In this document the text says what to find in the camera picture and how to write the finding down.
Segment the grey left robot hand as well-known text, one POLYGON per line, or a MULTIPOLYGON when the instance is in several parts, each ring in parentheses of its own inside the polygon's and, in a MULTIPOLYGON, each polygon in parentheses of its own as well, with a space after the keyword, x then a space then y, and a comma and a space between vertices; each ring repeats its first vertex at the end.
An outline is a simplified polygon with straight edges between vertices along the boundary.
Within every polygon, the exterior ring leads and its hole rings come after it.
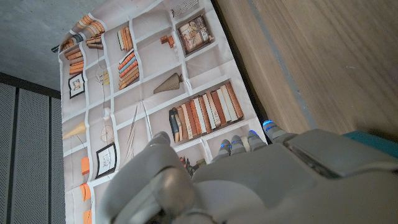
POLYGON ((321 129, 288 133, 273 121, 221 143, 190 175, 157 133, 111 180, 96 223, 396 223, 397 158, 321 129))

